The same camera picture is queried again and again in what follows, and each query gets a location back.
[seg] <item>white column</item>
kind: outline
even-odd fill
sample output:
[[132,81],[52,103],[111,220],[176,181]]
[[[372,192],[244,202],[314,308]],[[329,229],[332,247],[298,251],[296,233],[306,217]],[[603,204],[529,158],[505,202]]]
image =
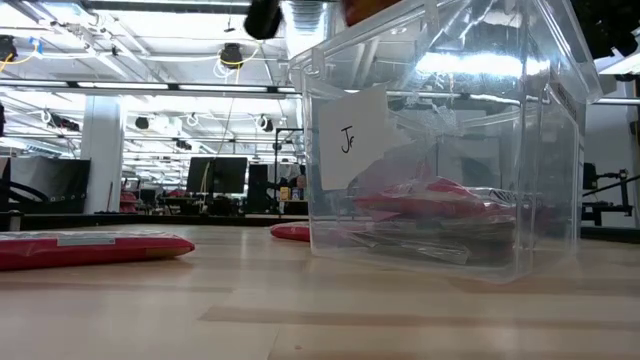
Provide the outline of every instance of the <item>white column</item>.
[[120,209],[126,116],[119,97],[87,96],[80,153],[91,160],[85,214]]

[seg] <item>plastic storage container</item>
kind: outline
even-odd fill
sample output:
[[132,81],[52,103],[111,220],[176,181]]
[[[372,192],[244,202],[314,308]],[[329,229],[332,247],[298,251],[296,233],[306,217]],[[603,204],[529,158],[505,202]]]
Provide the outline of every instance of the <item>plastic storage container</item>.
[[601,96],[565,0],[404,0],[291,60],[314,254],[508,282],[577,249]]

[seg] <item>white paper card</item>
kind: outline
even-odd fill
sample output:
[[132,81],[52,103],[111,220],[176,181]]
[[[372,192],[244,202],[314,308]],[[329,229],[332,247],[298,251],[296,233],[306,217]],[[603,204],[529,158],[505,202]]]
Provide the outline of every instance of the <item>white paper card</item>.
[[385,85],[347,95],[318,110],[320,173],[323,190],[342,190],[395,141],[390,128]]

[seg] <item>computer monitor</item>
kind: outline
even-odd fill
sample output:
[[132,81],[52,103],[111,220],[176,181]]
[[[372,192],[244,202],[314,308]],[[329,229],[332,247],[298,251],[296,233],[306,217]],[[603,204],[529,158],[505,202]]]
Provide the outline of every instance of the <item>computer monitor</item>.
[[192,158],[187,191],[242,194],[247,163],[247,158]]

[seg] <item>table surface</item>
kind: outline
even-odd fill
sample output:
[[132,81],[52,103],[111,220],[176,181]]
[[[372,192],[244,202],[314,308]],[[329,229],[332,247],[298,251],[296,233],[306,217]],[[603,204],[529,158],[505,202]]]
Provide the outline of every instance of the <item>table surface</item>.
[[262,228],[164,230],[179,260],[0,273],[7,360],[640,359],[640,247],[509,285],[312,257]]

